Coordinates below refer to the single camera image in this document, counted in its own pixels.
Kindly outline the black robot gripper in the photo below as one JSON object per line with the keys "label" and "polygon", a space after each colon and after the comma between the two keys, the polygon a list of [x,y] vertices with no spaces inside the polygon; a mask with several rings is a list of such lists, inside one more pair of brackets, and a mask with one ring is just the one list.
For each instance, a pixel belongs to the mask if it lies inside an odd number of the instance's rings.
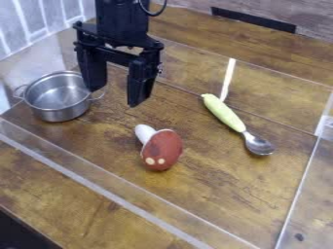
{"label": "black robot gripper", "polygon": [[161,42],[148,35],[149,18],[165,7],[149,10],[151,0],[95,0],[96,23],[77,21],[74,52],[82,82],[90,92],[107,84],[105,56],[120,54],[119,47],[140,48],[128,63],[127,104],[137,106],[151,95],[159,74]]}

